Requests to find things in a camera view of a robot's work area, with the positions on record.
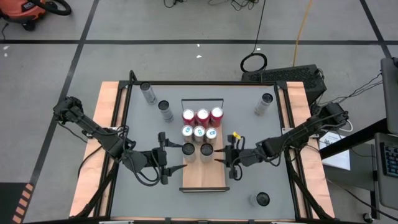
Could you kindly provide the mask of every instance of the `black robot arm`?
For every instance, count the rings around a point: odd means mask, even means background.
[[[280,157],[286,149],[301,149],[307,143],[311,135],[320,133],[322,129],[329,131],[337,130],[344,126],[348,120],[348,112],[344,111],[338,103],[329,103],[317,109],[315,114],[306,122],[293,128],[289,132],[273,138],[267,138],[256,143],[254,149],[237,149],[234,147],[234,137],[229,136],[228,140],[232,143],[224,149],[216,152],[224,152],[225,160],[218,160],[227,167],[234,168],[235,165],[242,164],[251,166],[259,162],[270,162]]]
[[[62,124],[73,122],[85,132],[91,134],[102,145],[106,153],[117,163],[122,162],[135,175],[144,167],[159,168],[160,181],[167,184],[167,177],[186,165],[166,168],[167,153],[165,147],[182,147],[172,143],[166,138],[164,132],[158,134],[159,147],[150,151],[135,151],[136,142],[127,138],[128,127],[120,127],[117,130],[102,128],[83,112],[81,101],[75,97],[66,97],[54,108],[55,119]]]

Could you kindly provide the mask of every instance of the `wooden tray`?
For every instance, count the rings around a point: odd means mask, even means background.
[[[222,149],[223,145],[223,129],[222,125],[216,128],[217,139],[213,144],[213,149]],[[225,192],[229,190],[225,184],[224,164],[214,159],[224,159],[224,153],[214,152],[213,159],[210,162],[202,163],[200,159],[200,146],[193,142],[195,146],[196,159],[193,162],[187,162],[183,159],[183,163],[188,166],[182,171],[182,192]]]

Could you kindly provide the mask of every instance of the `gray floor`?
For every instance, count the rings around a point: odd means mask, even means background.
[[[76,40],[73,44],[0,44],[0,182],[28,182],[52,118],[62,86],[71,71],[68,95],[80,98],[92,116],[102,81],[126,79],[133,69],[141,80],[240,80],[239,64],[252,44],[85,44],[76,70],[70,70],[78,41],[93,2],[67,0],[73,14],[48,15],[34,32],[11,24],[9,40]],[[261,5],[236,12],[229,4],[209,6],[188,0],[172,9],[162,1],[99,0],[88,40],[254,40]],[[309,0],[268,0],[259,38],[295,40]],[[398,40],[398,3],[366,1],[384,40]],[[359,0],[314,0],[303,40],[377,40]],[[258,45],[268,57],[267,68],[292,65],[294,45]],[[388,46],[398,55],[398,46]],[[350,94],[375,77],[384,53],[379,45],[299,45],[296,65],[315,63],[325,73],[328,91],[322,101]],[[250,59],[248,69],[260,62]],[[384,117],[382,87],[341,104],[357,131]],[[79,132],[74,125],[69,125]],[[67,218],[76,173],[85,145],[56,128],[25,222]],[[369,194],[353,190],[364,200]],[[336,216],[361,221],[369,211],[336,187],[329,186]],[[398,216],[397,211],[385,211]],[[392,223],[382,217],[383,223]]]

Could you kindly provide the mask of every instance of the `can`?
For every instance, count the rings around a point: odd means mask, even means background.
[[[269,204],[269,196],[264,192],[259,192],[257,194],[252,194],[249,196],[249,203],[252,206],[262,206],[265,207]]]
[[[193,129],[193,139],[196,143],[202,143],[205,137],[206,130],[203,126],[196,126]]]
[[[221,124],[221,120],[223,119],[224,111],[219,106],[211,109],[210,113],[210,123],[213,127],[218,127]]]
[[[169,102],[166,100],[162,100],[159,102],[159,104],[157,106],[159,107],[160,112],[162,113],[163,120],[168,123],[172,122],[174,117],[173,117],[173,113],[170,109]]]
[[[197,113],[197,123],[198,123],[198,125],[207,128],[208,125],[209,125],[209,121],[210,121],[209,111],[204,109],[204,108],[199,109],[198,113]]]
[[[187,162],[193,162],[197,158],[195,155],[195,146],[192,143],[185,143],[182,146],[182,154]]]
[[[143,82],[143,83],[141,83],[141,85],[139,87],[141,89],[142,94],[145,97],[145,100],[147,100],[147,103],[149,105],[154,105],[156,103],[156,96],[155,96],[155,92],[152,89],[152,86],[150,85],[150,83]]]
[[[192,142],[192,136],[193,136],[193,128],[192,126],[185,125],[182,127],[182,136],[184,136],[184,142]]]
[[[268,106],[272,103],[274,98],[271,94],[265,93],[262,95],[261,99],[257,103],[256,107],[254,108],[254,113],[258,116],[262,116]]]
[[[195,127],[196,124],[195,112],[191,109],[185,109],[182,112],[182,120],[185,125],[190,125],[192,127]]]
[[[208,128],[206,130],[206,143],[214,144],[217,139],[217,130],[215,128]]]
[[[211,144],[203,144],[200,147],[200,160],[203,163],[210,162],[213,158],[213,146]]]

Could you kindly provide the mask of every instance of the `orange vacuum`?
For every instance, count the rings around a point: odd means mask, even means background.
[[[0,18],[22,24],[25,30],[32,31],[36,21],[43,18],[46,12],[60,16],[71,14],[72,10],[66,1],[54,1],[65,9],[59,10],[55,2],[46,0],[0,0]]]

